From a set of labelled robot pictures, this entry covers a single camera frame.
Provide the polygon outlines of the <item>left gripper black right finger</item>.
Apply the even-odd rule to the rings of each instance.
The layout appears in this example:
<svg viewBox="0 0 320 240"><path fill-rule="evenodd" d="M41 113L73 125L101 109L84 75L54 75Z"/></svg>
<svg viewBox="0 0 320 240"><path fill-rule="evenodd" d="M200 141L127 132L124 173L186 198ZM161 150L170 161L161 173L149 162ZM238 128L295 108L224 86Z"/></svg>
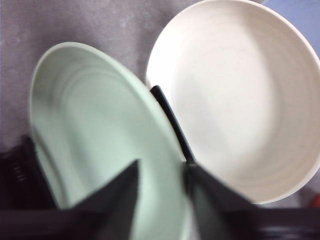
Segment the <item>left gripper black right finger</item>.
<svg viewBox="0 0 320 240"><path fill-rule="evenodd" d="M263 208L224 186L199 165L186 167L202 240L318 240L319 208Z"/></svg>

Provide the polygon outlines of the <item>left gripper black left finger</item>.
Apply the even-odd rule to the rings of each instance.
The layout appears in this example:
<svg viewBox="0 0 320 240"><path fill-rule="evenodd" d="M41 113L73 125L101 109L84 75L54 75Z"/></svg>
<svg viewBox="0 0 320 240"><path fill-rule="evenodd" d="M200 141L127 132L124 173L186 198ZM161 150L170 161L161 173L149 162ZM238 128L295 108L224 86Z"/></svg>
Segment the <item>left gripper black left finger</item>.
<svg viewBox="0 0 320 240"><path fill-rule="evenodd" d="M2 210L2 240L128 240L138 198L139 160L70 209Z"/></svg>

